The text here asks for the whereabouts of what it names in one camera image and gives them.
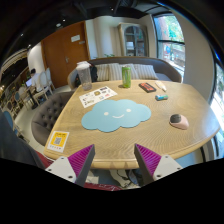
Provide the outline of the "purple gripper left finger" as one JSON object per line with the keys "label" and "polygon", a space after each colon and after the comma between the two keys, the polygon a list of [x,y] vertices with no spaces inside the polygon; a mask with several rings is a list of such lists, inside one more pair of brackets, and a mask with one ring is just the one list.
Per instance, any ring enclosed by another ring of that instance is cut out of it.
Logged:
{"label": "purple gripper left finger", "polygon": [[94,156],[95,146],[90,145],[69,157],[59,157],[46,171],[83,187]]}

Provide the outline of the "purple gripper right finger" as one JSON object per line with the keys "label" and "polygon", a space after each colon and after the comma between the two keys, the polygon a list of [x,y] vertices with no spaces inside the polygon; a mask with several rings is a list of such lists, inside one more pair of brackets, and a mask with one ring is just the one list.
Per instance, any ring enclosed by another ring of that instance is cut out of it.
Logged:
{"label": "purple gripper right finger", "polygon": [[182,166],[169,155],[161,156],[139,144],[134,146],[134,154],[145,185],[182,169]]}

